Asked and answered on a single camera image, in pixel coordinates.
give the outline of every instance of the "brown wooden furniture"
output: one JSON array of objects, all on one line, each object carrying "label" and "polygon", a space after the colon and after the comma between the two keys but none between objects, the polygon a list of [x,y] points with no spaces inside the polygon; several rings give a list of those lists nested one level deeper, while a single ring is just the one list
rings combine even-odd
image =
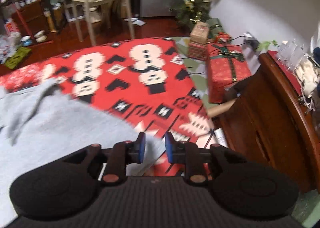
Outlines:
[{"label": "brown wooden furniture", "polygon": [[[33,36],[40,30],[44,30],[45,34],[50,32],[47,19],[42,12],[40,0],[32,2],[29,5],[25,5],[19,11],[23,19],[25,20],[27,26],[29,27],[30,31],[32,32]],[[12,14],[12,19],[17,24],[21,36],[28,35],[17,12]]]},{"label": "brown wooden furniture", "polygon": [[257,73],[220,116],[231,149],[296,181],[302,192],[320,191],[320,144],[311,114],[273,58],[259,56]]}]

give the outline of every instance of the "green ribbon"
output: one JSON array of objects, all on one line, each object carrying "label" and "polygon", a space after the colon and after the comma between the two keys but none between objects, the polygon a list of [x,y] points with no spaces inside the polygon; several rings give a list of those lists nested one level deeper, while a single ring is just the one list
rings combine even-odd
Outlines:
[{"label": "green ribbon", "polygon": [[235,58],[239,62],[243,63],[245,61],[243,54],[229,52],[227,47],[220,47],[215,44],[213,44],[212,46],[219,49],[220,53],[218,53],[217,56],[211,56],[210,59],[227,58],[231,69],[232,83],[238,81],[235,65],[233,64],[232,58]]}]

